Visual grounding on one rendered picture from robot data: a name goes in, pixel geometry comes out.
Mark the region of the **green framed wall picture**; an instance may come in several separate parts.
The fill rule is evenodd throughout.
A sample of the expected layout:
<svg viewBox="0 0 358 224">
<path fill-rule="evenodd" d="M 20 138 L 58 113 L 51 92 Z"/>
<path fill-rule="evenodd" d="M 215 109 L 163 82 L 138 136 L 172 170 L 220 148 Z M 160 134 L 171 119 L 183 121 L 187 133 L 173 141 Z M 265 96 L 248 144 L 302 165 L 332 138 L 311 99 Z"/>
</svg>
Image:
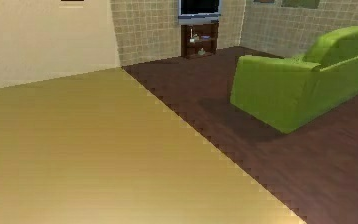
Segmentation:
<svg viewBox="0 0 358 224">
<path fill-rule="evenodd" d="M 282 0 L 282 7 L 317 9 L 320 0 Z"/>
</svg>

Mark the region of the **dark brown television stand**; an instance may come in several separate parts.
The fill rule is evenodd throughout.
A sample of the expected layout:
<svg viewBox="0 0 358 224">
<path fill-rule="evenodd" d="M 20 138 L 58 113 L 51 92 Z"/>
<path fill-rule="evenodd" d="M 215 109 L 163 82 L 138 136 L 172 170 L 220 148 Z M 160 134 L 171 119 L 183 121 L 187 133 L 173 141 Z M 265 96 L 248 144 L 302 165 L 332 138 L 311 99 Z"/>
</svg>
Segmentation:
<svg viewBox="0 0 358 224">
<path fill-rule="evenodd" d="M 199 37 L 195 43 L 190 43 L 190 28 Z M 218 40 L 219 23 L 182 25 L 181 26 L 181 56 L 187 59 L 195 59 L 205 56 L 211 56 L 216 53 Z M 200 36 L 210 36 L 208 40 L 200 39 Z M 200 56 L 198 51 L 203 48 L 205 54 Z"/>
</svg>

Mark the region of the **green sofa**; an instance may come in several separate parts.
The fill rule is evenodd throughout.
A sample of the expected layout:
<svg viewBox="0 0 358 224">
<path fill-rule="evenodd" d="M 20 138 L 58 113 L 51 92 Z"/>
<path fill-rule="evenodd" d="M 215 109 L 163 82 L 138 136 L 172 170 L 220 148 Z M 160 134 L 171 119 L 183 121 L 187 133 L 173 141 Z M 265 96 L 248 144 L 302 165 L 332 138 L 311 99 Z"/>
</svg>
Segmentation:
<svg viewBox="0 0 358 224">
<path fill-rule="evenodd" d="M 291 58 L 238 59 L 230 103 L 288 134 L 358 94 L 358 26 L 317 38 Z"/>
</svg>

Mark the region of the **grey television set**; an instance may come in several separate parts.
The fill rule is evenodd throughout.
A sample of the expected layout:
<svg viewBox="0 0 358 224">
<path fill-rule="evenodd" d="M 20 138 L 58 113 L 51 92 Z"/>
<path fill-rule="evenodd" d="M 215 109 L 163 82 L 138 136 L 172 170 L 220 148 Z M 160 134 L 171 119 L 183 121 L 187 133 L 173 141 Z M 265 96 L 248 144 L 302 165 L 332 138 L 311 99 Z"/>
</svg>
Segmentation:
<svg viewBox="0 0 358 224">
<path fill-rule="evenodd" d="M 180 25 L 210 24 L 219 21 L 222 0 L 178 0 Z"/>
</svg>

